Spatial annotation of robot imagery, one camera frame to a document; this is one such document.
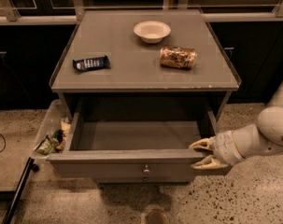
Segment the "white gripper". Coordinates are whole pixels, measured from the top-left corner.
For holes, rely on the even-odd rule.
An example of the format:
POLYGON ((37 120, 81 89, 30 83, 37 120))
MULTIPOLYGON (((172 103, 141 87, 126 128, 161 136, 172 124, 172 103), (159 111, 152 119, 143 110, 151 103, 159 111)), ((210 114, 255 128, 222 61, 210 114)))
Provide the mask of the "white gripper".
POLYGON ((214 155, 206 156, 191 167, 196 170, 214 170, 225 168, 227 165, 234 166, 245 159, 239 147, 243 141, 238 131, 218 133, 216 137, 198 140, 190 144, 190 148, 213 150, 214 155))

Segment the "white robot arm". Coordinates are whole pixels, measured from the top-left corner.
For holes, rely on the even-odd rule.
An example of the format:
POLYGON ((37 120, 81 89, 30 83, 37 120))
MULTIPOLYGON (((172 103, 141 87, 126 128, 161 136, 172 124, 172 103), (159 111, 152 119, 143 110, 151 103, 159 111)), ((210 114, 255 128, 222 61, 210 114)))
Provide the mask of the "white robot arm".
POLYGON ((283 81, 255 123, 201 139, 190 148, 211 151, 191 166, 197 170, 234 166, 253 156, 283 154, 283 81))

